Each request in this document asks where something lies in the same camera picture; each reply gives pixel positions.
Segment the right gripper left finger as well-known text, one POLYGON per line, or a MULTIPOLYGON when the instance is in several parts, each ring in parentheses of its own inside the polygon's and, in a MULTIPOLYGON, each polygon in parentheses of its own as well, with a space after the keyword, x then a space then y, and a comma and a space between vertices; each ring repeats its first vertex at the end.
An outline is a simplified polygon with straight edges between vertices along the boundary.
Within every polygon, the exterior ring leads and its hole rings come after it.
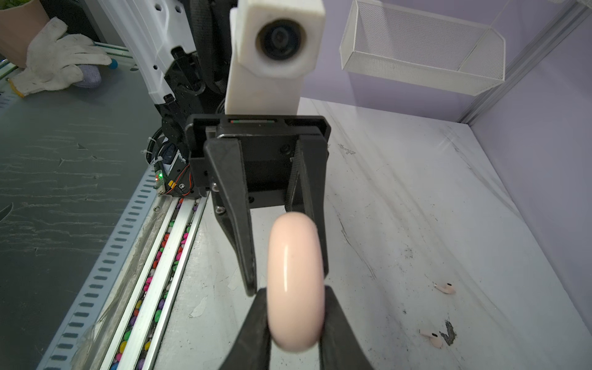
POLYGON ((220 370, 268 370, 271 334, 268 327, 267 289, 260 289, 220 370))

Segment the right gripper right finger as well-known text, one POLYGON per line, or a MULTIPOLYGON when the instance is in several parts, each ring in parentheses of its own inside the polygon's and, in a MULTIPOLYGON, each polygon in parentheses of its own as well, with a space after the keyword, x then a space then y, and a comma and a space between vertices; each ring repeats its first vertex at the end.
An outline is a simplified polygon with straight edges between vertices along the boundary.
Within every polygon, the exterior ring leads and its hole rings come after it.
POLYGON ((320 369, 373 369, 348 323, 341 305, 325 286, 325 321, 319 341, 320 369))

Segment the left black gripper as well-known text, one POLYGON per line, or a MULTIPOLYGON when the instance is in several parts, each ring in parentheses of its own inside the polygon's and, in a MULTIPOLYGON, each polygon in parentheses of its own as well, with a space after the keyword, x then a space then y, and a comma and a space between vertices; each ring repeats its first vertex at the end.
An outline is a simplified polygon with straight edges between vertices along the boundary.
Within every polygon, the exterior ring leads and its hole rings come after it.
POLYGON ((311 218, 324 276, 329 273, 324 202, 330 134, 322 116, 193 114, 187 119, 192 194, 203 197, 211 187, 215 217, 237 256, 249 297, 257 292, 250 207, 285 204, 287 212, 311 218))

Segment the pink round charging case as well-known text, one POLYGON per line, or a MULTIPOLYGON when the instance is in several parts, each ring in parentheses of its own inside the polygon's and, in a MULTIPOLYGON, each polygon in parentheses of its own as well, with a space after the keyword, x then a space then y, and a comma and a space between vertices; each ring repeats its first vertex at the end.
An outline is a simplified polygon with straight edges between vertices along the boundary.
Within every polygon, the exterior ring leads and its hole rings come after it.
POLYGON ((289 212, 273 224, 268 244, 268 328, 286 352, 315 345, 325 320, 319 233, 305 214, 289 212))

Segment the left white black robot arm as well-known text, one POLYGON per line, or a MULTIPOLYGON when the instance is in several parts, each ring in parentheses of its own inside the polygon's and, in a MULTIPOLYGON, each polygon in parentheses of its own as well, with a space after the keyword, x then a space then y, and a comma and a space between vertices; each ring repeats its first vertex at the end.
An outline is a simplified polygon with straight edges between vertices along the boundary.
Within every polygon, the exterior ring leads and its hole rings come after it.
POLYGON ((146 160, 162 194, 211 194, 245 291, 257 290, 251 210, 282 205, 325 241, 331 128, 300 116, 321 1, 104 1, 161 115, 146 160))

